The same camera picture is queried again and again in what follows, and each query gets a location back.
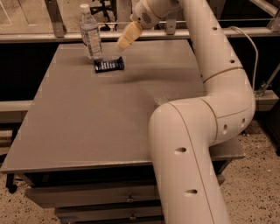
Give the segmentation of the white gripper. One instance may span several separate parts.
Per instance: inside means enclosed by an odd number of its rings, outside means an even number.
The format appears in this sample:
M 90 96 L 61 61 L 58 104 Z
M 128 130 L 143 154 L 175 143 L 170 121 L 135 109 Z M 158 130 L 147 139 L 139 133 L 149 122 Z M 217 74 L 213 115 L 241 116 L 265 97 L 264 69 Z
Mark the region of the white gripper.
M 117 40 L 117 49 L 122 52 L 137 40 L 144 29 L 153 28 L 162 19 L 161 0 L 139 0 L 134 6 L 130 19 L 121 37 Z

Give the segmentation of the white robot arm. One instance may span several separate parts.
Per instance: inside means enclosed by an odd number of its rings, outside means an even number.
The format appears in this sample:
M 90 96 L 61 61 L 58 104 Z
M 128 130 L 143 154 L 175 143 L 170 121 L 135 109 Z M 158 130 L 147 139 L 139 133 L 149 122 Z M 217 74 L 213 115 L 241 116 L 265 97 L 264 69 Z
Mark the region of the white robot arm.
M 231 224 L 209 148 L 241 133 L 256 103 L 248 76 L 207 0 L 139 0 L 118 39 L 124 50 L 144 29 L 182 10 L 205 93 L 170 101 L 150 117 L 150 155 L 165 224 Z

